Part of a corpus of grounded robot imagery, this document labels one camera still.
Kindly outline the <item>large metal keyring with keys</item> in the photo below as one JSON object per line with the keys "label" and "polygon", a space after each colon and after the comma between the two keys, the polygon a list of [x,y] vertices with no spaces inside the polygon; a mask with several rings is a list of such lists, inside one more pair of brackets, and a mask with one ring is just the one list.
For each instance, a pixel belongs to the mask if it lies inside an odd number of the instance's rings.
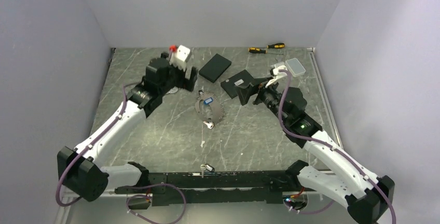
{"label": "large metal keyring with keys", "polygon": [[195,102],[195,110],[198,118],[207,126],[213,129],[225,118],[222,104],[212,92],[199,90]]}

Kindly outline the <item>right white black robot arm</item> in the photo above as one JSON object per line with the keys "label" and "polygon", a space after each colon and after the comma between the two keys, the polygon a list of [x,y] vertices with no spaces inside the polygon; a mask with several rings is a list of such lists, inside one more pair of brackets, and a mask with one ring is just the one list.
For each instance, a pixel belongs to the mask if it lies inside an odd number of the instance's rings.
{"label": "right white black robot arm", "polygon": [[332,172],[327,175],[305,161],[296,161],[286,171],[286,184],[292,190],[313,189],[345,207],[357,223],[377,223],[390,212],[392,223],[396,213],[392,205],[395,183],[389,176],[379,177],[347,154],[321,125],[305,112],[307,101],[299,88],[286,86],[283,92],[267,78],[245,84],[235,82],[240,103],[251,96],[253,104],[263,103],[277,116],[287,138],[321,160]]}

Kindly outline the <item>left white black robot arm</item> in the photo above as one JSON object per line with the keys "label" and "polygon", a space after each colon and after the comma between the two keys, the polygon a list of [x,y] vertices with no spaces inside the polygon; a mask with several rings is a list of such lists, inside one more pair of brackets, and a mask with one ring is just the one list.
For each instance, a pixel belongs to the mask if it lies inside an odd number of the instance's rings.
{"label": "left white black robot arm", "polygon": [[137,193],[151,187],[149,171],[136,162],[105,167],[102,161],[114,146],[161,105],[173,88],[193,91],[198,70],[186,78],[190,51],[182,47],[151,59],[140,82],[122,86],[123,100],[117,110],[91,136],[71,149],[57,154],[59,181],[56,202],[67,207],[80,199],[94,201],[107,189],[127,188]]}

